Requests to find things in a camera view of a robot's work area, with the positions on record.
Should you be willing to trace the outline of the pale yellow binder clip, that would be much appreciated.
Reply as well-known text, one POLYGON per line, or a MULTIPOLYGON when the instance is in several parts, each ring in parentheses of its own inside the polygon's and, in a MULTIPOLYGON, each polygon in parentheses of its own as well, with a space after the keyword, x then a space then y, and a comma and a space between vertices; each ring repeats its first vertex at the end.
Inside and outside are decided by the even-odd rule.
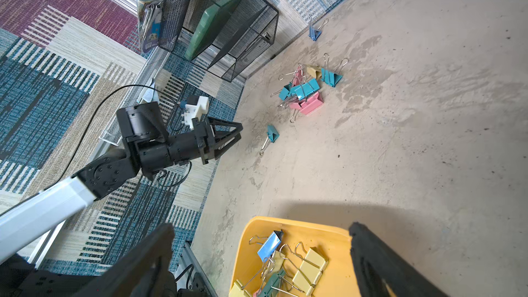
POLYGON ((296 290, 306 296, 313 296, 316 286, 328 266, 328 261, 312 247, 305 247, 302 241, 294 248, 284 243, 279 252, 283 255, 287 269, 293 272, 292 283, 296 290))

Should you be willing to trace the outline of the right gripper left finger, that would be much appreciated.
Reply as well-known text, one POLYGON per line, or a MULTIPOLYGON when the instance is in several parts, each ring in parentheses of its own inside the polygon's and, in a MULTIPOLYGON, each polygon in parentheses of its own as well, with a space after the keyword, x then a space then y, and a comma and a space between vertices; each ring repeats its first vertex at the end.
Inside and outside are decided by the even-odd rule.
POLYGON ((159 225, 102 276, 76 296, 163 296, 168 282, 175 232, 172 224, 159 225))

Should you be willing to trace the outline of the yellow plastic storage tray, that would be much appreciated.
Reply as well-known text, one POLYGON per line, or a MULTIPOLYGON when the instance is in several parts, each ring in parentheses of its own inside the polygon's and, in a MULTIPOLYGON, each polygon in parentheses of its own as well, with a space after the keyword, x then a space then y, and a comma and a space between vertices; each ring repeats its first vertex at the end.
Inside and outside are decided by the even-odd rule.
POLYGON ((360 296, 352 237, 333 226, 255 217, 243 231, 229 296, 360 296))

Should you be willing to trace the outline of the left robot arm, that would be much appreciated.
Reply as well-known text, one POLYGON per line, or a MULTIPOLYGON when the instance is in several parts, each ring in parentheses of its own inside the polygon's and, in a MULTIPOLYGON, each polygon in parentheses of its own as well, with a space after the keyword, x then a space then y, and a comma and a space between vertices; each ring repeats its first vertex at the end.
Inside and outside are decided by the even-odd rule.
POLYGON ((38 192, 1 215, 1 261, 94 202, 105 198, 139 173, 149 180, 164 169, 197 158, 219 159, 241 139, 243 126, 217 118, 192 120, 193 130, 170 135, 158 103, 116 112, 123 139, 72 176, 38 192))

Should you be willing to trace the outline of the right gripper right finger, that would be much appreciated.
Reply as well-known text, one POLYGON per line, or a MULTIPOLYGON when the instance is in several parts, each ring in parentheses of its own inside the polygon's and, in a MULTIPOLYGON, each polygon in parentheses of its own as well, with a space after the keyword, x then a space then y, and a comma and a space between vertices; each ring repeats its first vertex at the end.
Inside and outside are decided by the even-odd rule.
POLYGON ((366 225, 353 223, 351 259, 361 296, 445 296, 366 225))

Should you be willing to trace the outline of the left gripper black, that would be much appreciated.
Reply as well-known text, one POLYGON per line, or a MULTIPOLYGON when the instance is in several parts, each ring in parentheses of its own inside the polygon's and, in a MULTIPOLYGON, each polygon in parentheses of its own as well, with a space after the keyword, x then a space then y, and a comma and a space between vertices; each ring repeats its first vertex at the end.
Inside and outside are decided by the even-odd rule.
POLYGON ((219 159, 240 139, 243 125, 219 118, 192 119, 192 127, 197 141, 199 156, 202 164, 209 163, 209 159, 219 159))

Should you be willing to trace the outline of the light blue binder clip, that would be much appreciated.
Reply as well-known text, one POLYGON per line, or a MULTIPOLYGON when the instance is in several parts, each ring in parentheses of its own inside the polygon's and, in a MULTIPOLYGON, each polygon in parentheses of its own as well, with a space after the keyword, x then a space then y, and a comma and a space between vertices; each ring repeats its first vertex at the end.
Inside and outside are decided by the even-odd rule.
POLYGON ((269 236, 254 235, 250 238, 248 244, 258 244, 260 249, 257 254, 262 262, 266 262, 275 252, 275 250, 282 244, 284 232, 282 230, 274 230, 269 236))

